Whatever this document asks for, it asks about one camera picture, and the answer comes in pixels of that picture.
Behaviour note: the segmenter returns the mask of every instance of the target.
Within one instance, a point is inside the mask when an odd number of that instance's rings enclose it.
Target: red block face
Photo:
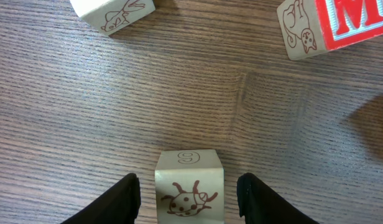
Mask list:
[[[383,34],[383,0],[315,0],[328,50]]]

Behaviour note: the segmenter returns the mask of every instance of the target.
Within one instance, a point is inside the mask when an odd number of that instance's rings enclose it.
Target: letter m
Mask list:
[[[360,28],[364,3],[367,12],[367,21],[364,23],[365,26],[383,21],[383,16],[379,15],[377,0],[334,0],[334,2],[339,24],[339,28],[336,31],[337,35],[349,32],[345,12],[348,14],[353,26],[357,29]]]

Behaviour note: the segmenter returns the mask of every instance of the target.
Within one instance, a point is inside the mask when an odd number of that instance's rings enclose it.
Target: red border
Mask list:
[[[316,0],[316,10],[318,13],[321,32],[323,33],[324,42],[326,44],[327,50],[336,50],[342,47],[352,45],[378,35],[383,34],[383,26],[378,27],[373,30],[369,30],[360,34],[353,35],[341,40],[334,40],[333,32],[331,30],[330,18],[328,16],[328,10],[326,5],[326,0]]]

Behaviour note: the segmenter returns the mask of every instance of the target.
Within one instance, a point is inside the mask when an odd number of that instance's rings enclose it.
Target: cat drawing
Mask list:
[[[297,46],[297,39],[302,41],[307,54],[310,49],[317,50],[315,35],[310,29],[309,18],[303,8],[303,0],[295,0],[283,13],[284,29],[291,48]]]
[[[120,11],[111,11],[106,13],[106,25],[102,26],[102,30],[109,32],[123,24],[128,24],[127,16],[130,12],[144,9],[145,4],[136,4],[139,0],[127,0],[125,6]]]

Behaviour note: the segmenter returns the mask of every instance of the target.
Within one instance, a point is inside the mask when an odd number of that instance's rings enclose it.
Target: cube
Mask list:
[[[76,14],[105,35],[155,10],[153,0],[70,0]]]
[[[291,60],[383,34],[383,0],[286,0],[277,15]]]
[[[215,150],[163,151],[155,191],[160,224],[224,223],[224,170]]]

